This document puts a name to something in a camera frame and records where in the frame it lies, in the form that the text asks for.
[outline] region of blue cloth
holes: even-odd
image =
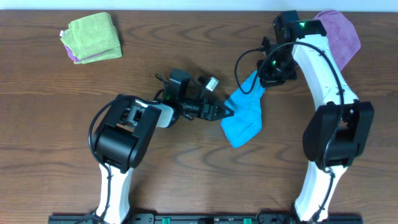
[[[257,71],[253,72],[242,84],[244,91],[249,91]],[[221,127],[234,148],[240,147],[261,131],[261,105],[260,98],[265,92],[256,80],[253,91],[245,95],[240,89],[225,101],[225,105],[234,111],[234,116],[221,120]]]

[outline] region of microfiber cloth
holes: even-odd
[[[75,63],[122,57],[118,33],[106,12],[72,21],[61,41]]]
[[[257,71],[253,72],[242,84],[243,90],[249,90],[256,78]],[[234,111],[234,116],[221,120],[226,137],[234,148],[240,147],[261,131],[261,106],[260,98],[265,92],[256,79],[253,91],[245,95],[240,89],[225,101],[225,105]]]
[[[361,48],[354,25],[336,10],[326,10],[314,17],[322,22],[329,39],[329,47],[340,71]]]
[[[341,71],[361,48],[354,25],[342,13],[334,10],[323,11],[314,19],[321,20],[329,39],[331,54]],[[242,84],[244,90],[250,89],[255,75],[256,72]],[[235,114],[222,119],[221,127],[234,148],[242,146],[261,130],[260,98],[264,91],[257,79],[252,93],[244,95],[237,89],[225,101],[225,105],[234,110]]]

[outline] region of white wall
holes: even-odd
[[[0,9],[398,12],[398,0],[0,0]]]

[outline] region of green cloth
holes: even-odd
[[[75,63],[122,57],[118,32],[106,12],[72,21],[61,41],[81,60]]]

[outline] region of black metal base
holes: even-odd
[[[51,215],[49,224],[75,224],[87,215]],[[138,213],[132,215],[125,224],[299,224],[291,214],[282,212],[262,213],[256,220],[255,215],[153,215],[150,213]],[[83,221],[84,224],[97,224],[97,219],[93,218]],[[329,224],[363,224],[362,217],[359,215],[329,215],[328,220],[317,223]]]

